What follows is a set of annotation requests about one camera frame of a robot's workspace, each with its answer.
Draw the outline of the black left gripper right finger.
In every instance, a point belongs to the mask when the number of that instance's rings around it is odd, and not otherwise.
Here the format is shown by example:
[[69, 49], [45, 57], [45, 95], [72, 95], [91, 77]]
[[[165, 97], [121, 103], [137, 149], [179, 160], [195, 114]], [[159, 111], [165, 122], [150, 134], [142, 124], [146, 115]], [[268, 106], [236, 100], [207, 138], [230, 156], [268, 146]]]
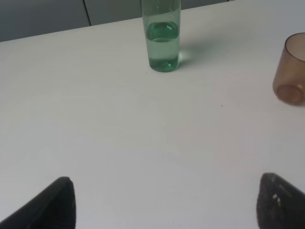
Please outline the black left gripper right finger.
[[305, 194], [279, 175], [264, 173], [260, 179], [256, 216], [261, 229], [303, 229]]

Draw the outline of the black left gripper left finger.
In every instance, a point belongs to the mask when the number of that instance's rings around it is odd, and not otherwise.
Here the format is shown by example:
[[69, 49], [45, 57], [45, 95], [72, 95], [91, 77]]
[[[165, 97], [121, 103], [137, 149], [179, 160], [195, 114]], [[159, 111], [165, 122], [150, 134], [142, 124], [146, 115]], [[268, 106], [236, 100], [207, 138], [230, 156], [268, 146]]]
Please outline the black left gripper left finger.
[[60, 177], [0, 223], [2, 229], [74, 229], [76, 198], [73, 182]]

